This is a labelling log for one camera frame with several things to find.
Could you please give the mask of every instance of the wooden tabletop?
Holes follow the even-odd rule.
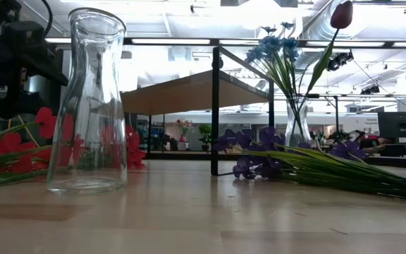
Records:
[[[146,164],[113,193],[1,186],[0,253],[406,254],[404,200],[211,177],[209,162]]]

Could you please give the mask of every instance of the glass vase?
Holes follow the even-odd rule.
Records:
[[[287,100],[286,104],[288,105],[288,126],[286,127],[285,145],[297,147],[302,142],[311,144],[311,136],[309,135],[307,123],[308,100],[303,98],[292,101]]]
[[[72,72],[57,116],[47,188],[98,193],[127,181],[125,118],[117,88],[125,25],[105,11],[70,12]]]

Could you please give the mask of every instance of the table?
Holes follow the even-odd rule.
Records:
[[[43,178],[0,187],[0,253],[406,253],[404,200],[145,163],[113,193],[56,195]]]

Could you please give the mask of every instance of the ceiling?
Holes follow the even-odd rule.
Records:
[[[19,0],[23,4],[22,18],[44,26],[47,10],[38,0]],[[314,36],[330,33],[327,16],[343,0],[333,0],[325,12],[308,23],[329,0],[301,0],[298,8],[281,8],[273,0],[48,0],[54,14],[49,37],[69,37],[68,14],[74,8],[93,7],[109,11],[121,18],[127,27],[126,37],[205,37],[262,38],[260,26],[279,26],[283,21],[295,23],[289,35],[308,31]],[[406,40],[406,5],[363,6],[355,4],[354,21],[343,37],[355,40]],[[229,47],[241,59],[251,47]],[[211,47],[124,46],[132,53],[130,71],[137,76],[137,85],[153,85],[167,80],[207,71],[211,68]],[[320,53],[300,52],[303,57]],[[359,94],[362,88],[375,82],[387,92],[405,94],[406,49],[354,49],[355,61],[334,72],[326,72],[313,92]],[[260,80],[242,69],[236,62],[224,58],[224,71],[256,85]],[[303,77],[309,82],[311,72]]]

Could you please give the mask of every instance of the black machine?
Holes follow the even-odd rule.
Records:
[[[406,112],[379,112],[381,137],[406,138]]]
[[[0,117],[10,119],[18,114],[36,114],[45,106],[38,93],[23,90],[28,77],[41,75],[57,85],[67,85],[67,78],[54,65],[54,50],[45,41],[52,25],[44,28],[32,21],[19,21],[21,5],[16,0],[0,0],[0,87],[7,87],[0,99]]]

